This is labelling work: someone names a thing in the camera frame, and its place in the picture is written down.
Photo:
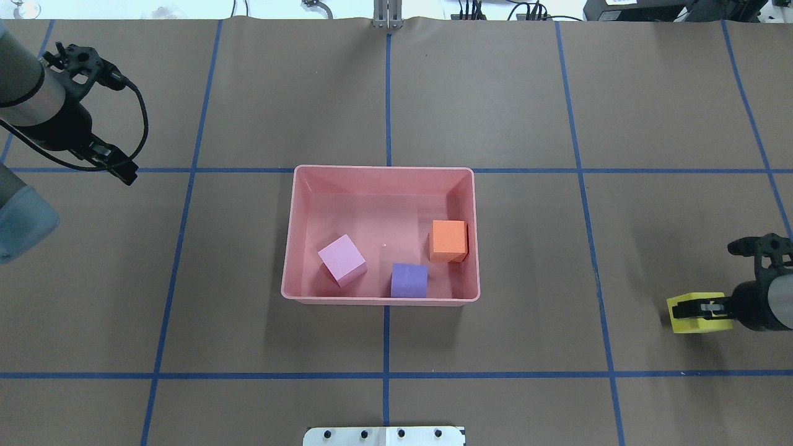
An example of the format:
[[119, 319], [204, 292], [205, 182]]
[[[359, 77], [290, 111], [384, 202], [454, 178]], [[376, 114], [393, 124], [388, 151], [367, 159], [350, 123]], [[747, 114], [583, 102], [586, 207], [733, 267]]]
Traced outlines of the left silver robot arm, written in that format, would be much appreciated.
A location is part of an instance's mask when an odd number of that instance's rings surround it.
[[[131, 185], [135, 158], [146, 144], [149, 119], [142, 93], [130, 79], [91, 47], [56, 44], [56, 53], [35, 56], [8, 28], [1, 40], [2, 127], [44, 158], [80, 172], [108, 172]], [[92, 130], [82, 105], [91, 88], [101, 85], [134, 92], [142, 114], [141, 141], [130, 155]], [[10, 263], [51, 234], [59, 215], [37, 191], [1, 167], [1, 257]]]

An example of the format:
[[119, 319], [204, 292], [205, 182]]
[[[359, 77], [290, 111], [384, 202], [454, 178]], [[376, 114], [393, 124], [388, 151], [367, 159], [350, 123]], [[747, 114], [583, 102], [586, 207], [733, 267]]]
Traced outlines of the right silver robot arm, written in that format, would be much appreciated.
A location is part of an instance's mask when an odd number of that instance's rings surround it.
[[725, 332], [739, 323], [755, 332], [789, 332], [792, 321], [791, 275], [740, 283], [731, 295], [691, 292], [666, 299], [672, 332]]

